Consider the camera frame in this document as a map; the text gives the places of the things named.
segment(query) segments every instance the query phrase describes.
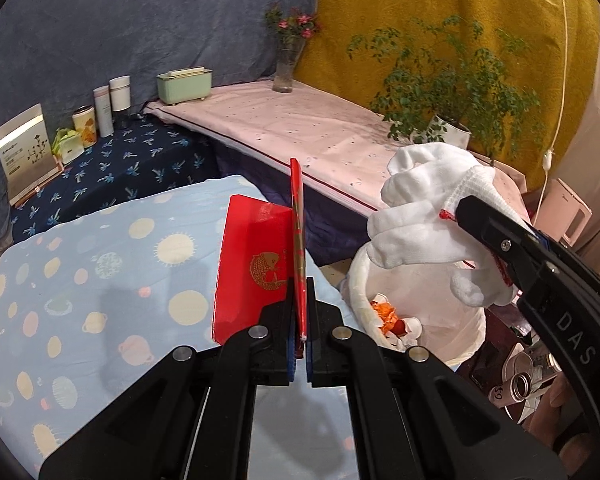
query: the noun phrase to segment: mint green box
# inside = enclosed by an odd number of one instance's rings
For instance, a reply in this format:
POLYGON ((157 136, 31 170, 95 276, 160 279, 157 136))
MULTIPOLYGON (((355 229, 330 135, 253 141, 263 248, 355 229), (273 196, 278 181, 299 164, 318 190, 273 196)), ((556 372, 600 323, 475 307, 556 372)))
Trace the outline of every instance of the mint green box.
POLYGON ((212 70, 183 75, 160 74, 158 78, 158 97, 168 105, 174 105, 193 99, 204 99, 211 94, 212 70))

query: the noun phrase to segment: glass vase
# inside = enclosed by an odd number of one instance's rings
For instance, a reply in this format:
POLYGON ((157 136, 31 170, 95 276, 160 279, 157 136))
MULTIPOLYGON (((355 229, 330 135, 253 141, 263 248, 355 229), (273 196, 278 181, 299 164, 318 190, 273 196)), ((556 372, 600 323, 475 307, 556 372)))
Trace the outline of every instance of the glass vase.
POLYGON ((273 91, 288 94, 293 90, 294 69, 304 47, 304 38, 292 37, 278 43, 276 75, 273 78, 273 91))

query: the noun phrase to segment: yellow curtain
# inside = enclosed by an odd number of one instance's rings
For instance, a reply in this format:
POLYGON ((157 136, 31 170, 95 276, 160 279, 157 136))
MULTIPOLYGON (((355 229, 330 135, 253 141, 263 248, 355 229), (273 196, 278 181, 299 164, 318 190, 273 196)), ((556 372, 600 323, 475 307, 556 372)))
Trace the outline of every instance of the yellow curtain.
MULTIPOLYGON (((554 167, 576 133, 593 84, 598 57, 600 17, 596 0, 566 0, 569 49, 566 99, 555 144, 554 167)), ((494 30, 503 28, 523 38, 531 50, 517 66, 510 66, 512 84, 533 88, 541 100, 545 126, 542 147, 532 139, 520 142, 516 158, 505 150, 497 159, 522 171, 529 189, 542 184, 542 153, 551 144, 558 121, 564 69, 562 0, 318 0, 323 30, 308 42, 296 79, 368 107, 381 89, 390 64, 370 56, 350 60, 346 49, 354 34, 378 27, 404 30, 414 16, 440 22, 452 14, 482 22, 481 44, 497 50, 494 30)))

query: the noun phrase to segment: gold fish print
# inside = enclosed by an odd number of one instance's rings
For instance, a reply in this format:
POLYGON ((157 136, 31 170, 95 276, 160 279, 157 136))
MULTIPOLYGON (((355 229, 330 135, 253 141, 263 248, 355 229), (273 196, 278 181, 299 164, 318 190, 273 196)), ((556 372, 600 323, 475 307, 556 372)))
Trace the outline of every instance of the gold fish print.
POLYGON ((254 256, 249 265, 249 272, 253 281, 265 290, 277 290, 285 285, 286 280, 278 279, 276 264, 279 260, 280 256, 271 252, 254 256))

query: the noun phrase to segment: pink flowers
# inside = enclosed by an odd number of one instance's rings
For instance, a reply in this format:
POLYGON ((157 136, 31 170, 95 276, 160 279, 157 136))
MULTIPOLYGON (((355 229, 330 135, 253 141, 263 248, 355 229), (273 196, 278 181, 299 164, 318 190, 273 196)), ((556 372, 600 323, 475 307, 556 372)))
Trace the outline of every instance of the pink flowers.
POLYGON ((320 30, 320 25, 315 21, 315 16, 307 14, 292 7, 289 14, 285 14, 279 4, 273 4, 265 12, 265 21, 269 28, 276 32, 278 40, 288 43, 294 39, 313 38, 320 30))

